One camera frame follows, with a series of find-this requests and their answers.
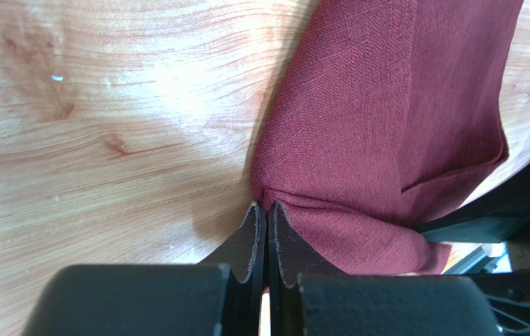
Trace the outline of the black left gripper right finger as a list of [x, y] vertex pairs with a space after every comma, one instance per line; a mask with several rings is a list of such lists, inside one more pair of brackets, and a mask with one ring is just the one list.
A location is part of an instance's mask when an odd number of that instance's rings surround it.
[[349, 276], [268, 214], [273, 335], [497, 335], [490, 304], [464, 276]]

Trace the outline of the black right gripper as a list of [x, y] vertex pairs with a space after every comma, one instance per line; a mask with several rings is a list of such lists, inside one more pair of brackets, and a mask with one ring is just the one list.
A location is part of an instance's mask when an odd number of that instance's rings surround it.
[[505, 245], [511, 272], [470, 275], [488, 298], [502, 335], [530, 335], [530, 219], [524, 224], [529, 217], [530, 163], [485, 195], [417, 228], [432, 243], [492, 244], [510, 237]]

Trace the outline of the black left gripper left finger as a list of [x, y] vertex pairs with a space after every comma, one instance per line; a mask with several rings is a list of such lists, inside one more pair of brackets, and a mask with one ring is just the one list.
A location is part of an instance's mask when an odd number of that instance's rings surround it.
[[46, 285], [25, 335], [257, 335], [265, 212], [195, 265], [71, 265]]

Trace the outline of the dark red cloth napkin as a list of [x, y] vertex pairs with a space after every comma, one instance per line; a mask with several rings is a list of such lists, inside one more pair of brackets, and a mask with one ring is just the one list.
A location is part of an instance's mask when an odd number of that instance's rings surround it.
[[439, 274], [416, 227], [500, 164], [521, 1], [320, 1], [251, 164], [254, 197], [349, 274]]

